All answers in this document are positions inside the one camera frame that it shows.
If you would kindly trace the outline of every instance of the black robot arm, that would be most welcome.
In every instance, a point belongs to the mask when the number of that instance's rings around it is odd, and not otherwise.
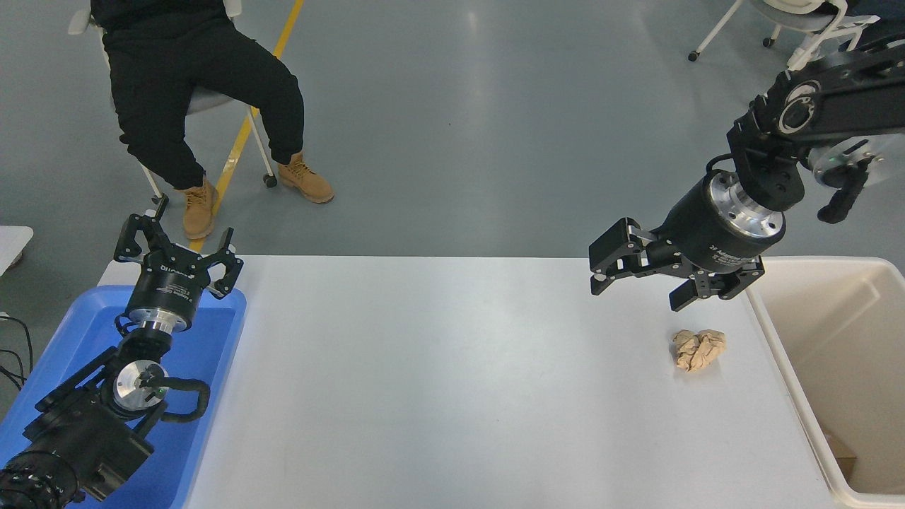
[[[201,256],[172,244],[159,224],[163,196],[153,216],[131,215],[113,259],[141,264],[141,275],[116,328],[123,339],[77,370],[39,401],[40,416],[23,435],[32,444],[0,470],[0,509],[60,509],[85,494],[104,500],[154,452],[146,440],[158,422],[186,423],[202,417],[210,388],[199,379],[167,374],[160,364],[172,334],[192,326],[204,288],[225,297],[242,270],[228,229],[214,254]],[[136,241],[141,232],[148,245]],[[214,283],[208,269],[226,267]],[[128,318],[129,323],[120,321]],[[195,409],[166,412],[170,390],[197,394]]]
[[[783,212],[802,200],[802,163],[838,191],[818,214],[845,219],[867,180],[873,155],[859,137],[905,130],[905,36],[834,53],[798,72],[782,72],[727,133],[730,153],[646,231],[626,217],[589,247],[591,292],[628,276],[685,280],[670,293],[678,311],[697,299],[731,299],[764,273],[760,255],[786,232]],[[810,168],[812,149],[846,140],[829,168]],[[731,159],[735,171],[715,169]]]

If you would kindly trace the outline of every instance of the white trash bin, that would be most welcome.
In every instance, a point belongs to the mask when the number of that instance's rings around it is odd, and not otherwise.
[[[905,508],[905,278],[879,258],[765,257],[748,288],[836,498]],[[857,456],[850,482],[817,421]]]

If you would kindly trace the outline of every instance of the tan work boot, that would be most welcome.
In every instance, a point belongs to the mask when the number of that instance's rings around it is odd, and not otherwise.
[[[324,177],[308,168],[305,159],[301,157],[301,152],[293,154],[288,165],[278,166],[283,185],[297,188],[309,201],[327,203],[333,199],[333,188]]]
[[[205,238],[214,230],[214,203],[217,190],[205,177],[198,187],[180,189],[186,195],[186,213],[182,217],[182,227],[189,239]]]

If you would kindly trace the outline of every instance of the epoxy floor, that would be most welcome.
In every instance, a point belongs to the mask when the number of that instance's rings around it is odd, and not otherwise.
[[[127,215],[151,206],[118,141],[97,36],[66,33],[87,4],[0,7],[0,224],[35,232],[0,277],[0,311],[29,324],[38,352],[100,278]],[[771,25],[743,5],[688,62],[729,4],[307,0],[282,59],[306,101],[306,158],[337,197],[316,206],[266,188],[250,141],[212,238],[232,226],[238,252],[255,255],[584,257],[622,216],[657,226],[801,40],[763,48]],[[272,49],[292,5],[246,2],[236,24]],[[242,120],[236,103],[188,119],[214,181]],[[905,267],[905,180],[867,188],[829,226],[816,212],[831,193],[804,179],[805,201],[768,255]],[[176,240],[182,199],[172,198],[163,223]],[[21,336],[0,323],[0,348],[25,352]],[[0,395],[2,415],[15,395],[5,379]]]

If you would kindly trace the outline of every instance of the chair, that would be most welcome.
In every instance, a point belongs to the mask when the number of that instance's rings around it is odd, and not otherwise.
[[[242,0],[224,0],[224,6],[226,7],[226,15],[229,16],[231,20],[242,13]],[[80,10],[75,13],[70,20],[69,34],[84,34],[89,26],[96,29],[98,35],[103,36],[103,29],[94,23],[93,18],[91,18],[91,11],[89,9]],[[107,63],[107,67],[110,67],[110,60],[107,57],[107,53],[103,51],[103,43],[101,43],[101,51],[103,52],[104,61]],[[188,105],[187,114],[191,115],[193,113],[198,113],[199,111],[210,110],[232,100],[233,98],[223,95],[222,93],[210,91],[204,87],[195,87],[195,91],[192,93],[192,100]],[[254,121],[251,106],[247,108],[246,115],[248,116],[248,121],[251,122],[254,139],[258,142],[258,150],[261,152],[264,166],[267,168],[267,173],[265,173],[263,177],[264,184],[267,187],[275,187],[277,185],[277,178],[273,174],[270,159],[267,157],[267,152],[264,150],[264,144],[261,142],[261,135],[258,133],[257,123]],[[141,165],[141,169],[144,170],[145,177],[148,179],[148,183],[151,185],[151,189],[154,192],[151,201],[155,204],[159,203],[160,198],[163,196],[163,193],[160,192],[160,187],[157,186],[153,174],[149,169],[145,168],[145,165]]]
[[[704,48],[710,44],[713,37],[722,29],[723,25],[732,17],[733,14],[741,6],[745,0],[736,0],[729,10],[723,15],[713,30],[707,35],[704,41],[696,50],[689,53],[688,59],[692,62],[698,60]],[[851,36],[852,41],[848,44],[846,51],[851,51],[857,45],[861,38],[864,28],[872,23],[880,20],[879,17],[868,16],[849,16],[845,17],[848,4],[845,0],[827,0],[827,3],[835,6],[839,12],[836,14],[820,14],[815,13],[817,7],[824,3],[824,0],[748,0],[765,18],[776,24],[773,33],[766,39],[763,44],[766,48],[773,46],[776,38],[779,36],[782,27],[804,32],[813,37],[804,51],[796,52],[796,56],[790,59],[788,69],[796,71],[807,64],[812,55],[815,54],[820,44],[829,39],[838,37]]]

